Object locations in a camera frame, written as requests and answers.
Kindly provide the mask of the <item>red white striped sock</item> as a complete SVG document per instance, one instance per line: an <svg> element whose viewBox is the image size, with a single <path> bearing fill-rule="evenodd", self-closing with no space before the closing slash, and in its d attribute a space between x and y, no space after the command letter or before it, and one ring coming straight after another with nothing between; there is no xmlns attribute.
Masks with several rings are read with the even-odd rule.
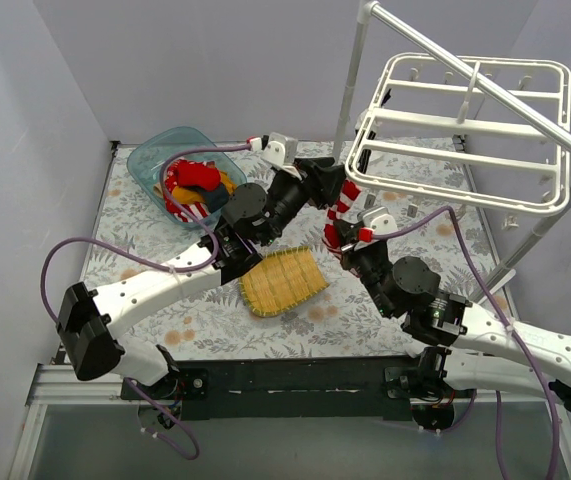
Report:
<svg viewBox="0 0 571 480"><path fill-rule="evenodd" d="M340 241L337 228L334 226L336 220L341 220L351 209L354 202L361 193L361 189L351 180L345 180L338 199L328 209L323 230L323 243L327 250L338 256L340 253Z"/></svg>
<svg viewBox="0 0 571 480"><path fill-rule="evenodd" d="M195 219L204 220L210 215L207 206L200 202L182 204L182 208L175 204L170 204L167 209L177 221L182 223L192 223Z"/></svg>

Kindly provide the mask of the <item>mustard yellow sock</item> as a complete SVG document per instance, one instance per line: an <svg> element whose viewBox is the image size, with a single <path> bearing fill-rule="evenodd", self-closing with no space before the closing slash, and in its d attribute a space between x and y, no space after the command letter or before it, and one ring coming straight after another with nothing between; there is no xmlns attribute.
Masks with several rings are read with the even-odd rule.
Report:
<svg viewBox="0 0 571 480"><path fill-rule="evenodd" d="M224 171L219 172L220 183L225 187L227 193L232 195L237 188L237 183Z"/></svg>
<svg viewBox="0 0 571 480"><path fill-rule="evenodd" d="M188 188L176 186L171 191L171 194L172 197L180 204L188 205L196 203L202 203L202 204L206 203L205 199L199 192Z"/></svg>

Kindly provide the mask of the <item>red sock with white pattern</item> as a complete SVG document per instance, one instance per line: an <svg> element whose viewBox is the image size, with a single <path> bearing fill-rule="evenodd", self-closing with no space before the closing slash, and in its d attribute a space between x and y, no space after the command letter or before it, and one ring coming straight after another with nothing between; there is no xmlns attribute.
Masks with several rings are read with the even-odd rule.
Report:
<svg viewBox="0 0 571 480"><path fill-rule="evenodd" d="M174 190L178 187L177 175L174 167L168 167L160 181L161 192L165 201L166 209L169 213L177 213L179 211L175 198Z"/></svg>

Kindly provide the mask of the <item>beige striped sock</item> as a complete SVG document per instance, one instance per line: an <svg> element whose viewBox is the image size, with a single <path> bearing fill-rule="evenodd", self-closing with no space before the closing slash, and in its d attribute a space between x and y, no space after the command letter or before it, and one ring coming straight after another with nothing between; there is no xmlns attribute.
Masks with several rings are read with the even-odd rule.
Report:
<svg viewBox="0 0 571 480"><path fill-rule="evenodd" d="M165 198L163 189L162 189L162 187L161 187L161 185L160 185L159 183L156 183L156 184L153 186L153 193L154 193L159 199L164 199L164 198Z"/></svg>

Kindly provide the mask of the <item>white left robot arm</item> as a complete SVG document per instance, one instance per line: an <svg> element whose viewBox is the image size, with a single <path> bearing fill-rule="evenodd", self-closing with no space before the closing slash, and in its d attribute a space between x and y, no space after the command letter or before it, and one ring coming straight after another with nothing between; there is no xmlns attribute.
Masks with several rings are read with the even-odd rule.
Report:
<svg viewBox="0 0 571 480"><path fill-rule="evenodd" d="M67 288L56 330L80 381L114 373L142 384L158 400L178 386L178 367L161 346L127 339L138 322L196 293L235 280L262 261L258 246L278 239L305 205L331 207L345 180L330 157L298 158L263 188L244 183L221 210L214 230L165 263L126 280Z"/></svg>

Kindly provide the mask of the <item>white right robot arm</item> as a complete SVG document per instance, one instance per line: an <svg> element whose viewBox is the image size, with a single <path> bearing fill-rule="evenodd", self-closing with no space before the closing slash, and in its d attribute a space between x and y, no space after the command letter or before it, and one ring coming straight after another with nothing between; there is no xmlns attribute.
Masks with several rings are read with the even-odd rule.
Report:
<svg viewBox="0 0 571 480"><path fill-rule="evenodd" d="M404 333L458 366L433 362L417 373L419 389L440 397L449 389L523 391L550 396L571 412L571 336L508 319L446 292L418 257L388 258L385 238L363 223L334 222L341 264L355 271L379 313L400 318Z"/></svg>

